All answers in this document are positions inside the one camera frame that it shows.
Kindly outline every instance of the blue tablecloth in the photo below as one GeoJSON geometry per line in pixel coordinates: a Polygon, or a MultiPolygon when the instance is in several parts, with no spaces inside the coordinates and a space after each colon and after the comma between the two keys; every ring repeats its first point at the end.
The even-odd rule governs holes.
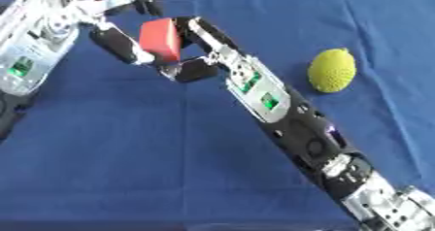
{"type": "MultiPolygon", "coordinates": [[[[325,112],[397,186],[435,193],[435,0],[164,0],[207,18],[325,112]],[[353,83],[315,93],[308,64],[349,48],[353,83]]],[[[138,36],[149,20],[114,17],[138,36]]],[[[221,79],[168,82],[84,30],[0,147],[0,218],[352,223],[262,134],[221,79]]],[[[187,49],[185,55],[199,55],[187,49]]]]}

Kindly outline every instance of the red block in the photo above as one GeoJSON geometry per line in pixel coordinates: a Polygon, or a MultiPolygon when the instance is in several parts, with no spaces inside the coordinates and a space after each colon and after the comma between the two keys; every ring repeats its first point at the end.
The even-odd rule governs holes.
{"type": "Polygon", "coordinates": [[[161,55],[166,62],[180,61],[181,39],[169,17],[145,22],[139,43],[143,50],[161,55]]]}

